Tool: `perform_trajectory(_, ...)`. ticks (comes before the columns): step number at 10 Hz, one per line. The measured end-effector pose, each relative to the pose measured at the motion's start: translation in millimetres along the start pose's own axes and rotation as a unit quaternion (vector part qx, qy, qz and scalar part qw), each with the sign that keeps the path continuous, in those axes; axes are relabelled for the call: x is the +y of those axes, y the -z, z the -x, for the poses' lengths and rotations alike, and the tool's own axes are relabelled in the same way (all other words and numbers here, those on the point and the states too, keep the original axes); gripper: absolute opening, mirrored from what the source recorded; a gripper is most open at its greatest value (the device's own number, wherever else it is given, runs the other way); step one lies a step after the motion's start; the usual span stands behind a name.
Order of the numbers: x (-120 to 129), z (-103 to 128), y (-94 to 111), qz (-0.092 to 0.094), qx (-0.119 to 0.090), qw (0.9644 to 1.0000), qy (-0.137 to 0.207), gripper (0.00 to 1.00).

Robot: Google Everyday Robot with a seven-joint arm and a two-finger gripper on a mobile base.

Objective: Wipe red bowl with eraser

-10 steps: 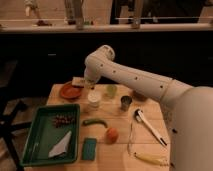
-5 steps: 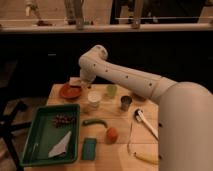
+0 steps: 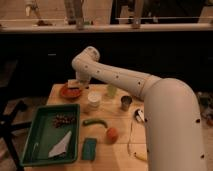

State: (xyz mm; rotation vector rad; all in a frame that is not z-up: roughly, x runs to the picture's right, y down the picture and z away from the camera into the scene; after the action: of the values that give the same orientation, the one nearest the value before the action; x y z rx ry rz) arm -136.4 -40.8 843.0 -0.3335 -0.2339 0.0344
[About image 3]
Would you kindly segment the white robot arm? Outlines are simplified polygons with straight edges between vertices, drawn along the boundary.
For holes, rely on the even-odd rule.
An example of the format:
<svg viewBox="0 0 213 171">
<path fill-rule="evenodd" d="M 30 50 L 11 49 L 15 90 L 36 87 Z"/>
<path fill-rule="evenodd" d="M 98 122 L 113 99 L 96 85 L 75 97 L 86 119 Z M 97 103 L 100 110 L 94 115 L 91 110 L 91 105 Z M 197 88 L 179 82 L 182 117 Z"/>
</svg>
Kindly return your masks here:
<svg viewBox="0 0 213 171">
<path fill-rule="evenodd" d="M 194 91 L 175 78 L 101 64 L 89 46 L 72 59 L 81 82 L 92 78 L 114 85 L 144 102 L 149 171 L 207 171 L 200 109 Z"/>
</svg>

